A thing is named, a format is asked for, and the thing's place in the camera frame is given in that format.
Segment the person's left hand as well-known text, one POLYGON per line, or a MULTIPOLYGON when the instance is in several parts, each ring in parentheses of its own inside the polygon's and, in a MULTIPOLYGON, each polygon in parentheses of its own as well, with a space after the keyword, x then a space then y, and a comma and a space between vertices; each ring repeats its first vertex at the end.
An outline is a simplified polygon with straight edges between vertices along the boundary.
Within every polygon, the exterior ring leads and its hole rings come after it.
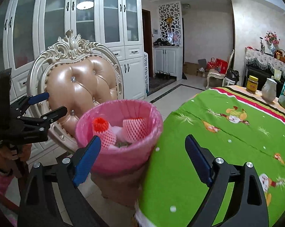
POLYGON ((13 155, 11 150, 7 147, 2 147, 0 149, 0 172, 7 174, 10 172, 11 167, 9 162, 14 158, 19 158, 22 162, 27 162, 31 155, 32 144, 26 144, 22 146, 22 152, 18 155, 13 155))

